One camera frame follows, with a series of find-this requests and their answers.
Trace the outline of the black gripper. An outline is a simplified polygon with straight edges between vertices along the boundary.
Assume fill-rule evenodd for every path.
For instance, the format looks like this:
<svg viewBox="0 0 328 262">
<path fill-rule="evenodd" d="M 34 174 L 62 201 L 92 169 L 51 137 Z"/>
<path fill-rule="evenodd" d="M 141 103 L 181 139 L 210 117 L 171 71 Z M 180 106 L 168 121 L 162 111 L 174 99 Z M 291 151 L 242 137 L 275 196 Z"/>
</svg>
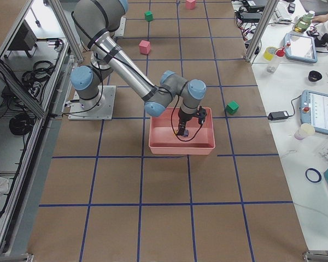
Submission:
<svg viewBox="0 0 328 262">
<path fill-rule="evenodd" d="M 178 127 L 185 128 L 186 123 L 193 118 L 193 114 L 185 113 L 182 109 L 179 109 L 178 117 L 179 117 Z"/>
</svg>

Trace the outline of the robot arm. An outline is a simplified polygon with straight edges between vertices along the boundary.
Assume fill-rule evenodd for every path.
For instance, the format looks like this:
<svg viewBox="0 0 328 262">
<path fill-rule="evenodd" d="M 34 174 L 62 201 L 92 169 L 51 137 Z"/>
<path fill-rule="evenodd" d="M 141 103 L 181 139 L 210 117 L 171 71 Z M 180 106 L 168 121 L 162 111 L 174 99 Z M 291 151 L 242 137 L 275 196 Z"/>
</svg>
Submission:
<svg viewBox="0 0 328 262">
<path fill-rule="evenodd" d="M 72 19 L 80 40 L 96 56 L 96 64 L 115 71 L 142 98 L 147 114 L 159 117 L 179 96 L 182 103 L 177 134 L 183 135 L 186 123 L 194 117 L 203 125 L 207 115 L 200 106 L 207 89 L 203 81 L 187 80 L 168 70 L 155 86 L 112 39 L 127 11 L 127 1 L 79 1 Z"/>
</svg>

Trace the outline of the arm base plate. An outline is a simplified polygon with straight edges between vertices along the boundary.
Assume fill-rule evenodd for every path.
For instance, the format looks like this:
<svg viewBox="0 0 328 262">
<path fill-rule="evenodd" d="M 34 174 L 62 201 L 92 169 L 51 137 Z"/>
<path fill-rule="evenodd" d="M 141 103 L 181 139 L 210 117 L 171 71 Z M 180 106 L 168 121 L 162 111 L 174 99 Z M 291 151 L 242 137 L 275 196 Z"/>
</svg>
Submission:
<svg viewBox="0 0 328 262">
<path fill-rule="evenodd" d="M 71 104 L 68 119 L 71 121 L 110 121 L 113 117 L 113 108 L 116 96 L 116 86 L 99 85 L 99 94 L 92 100 L 82 100 L 77 91 Z"/>
</svg>

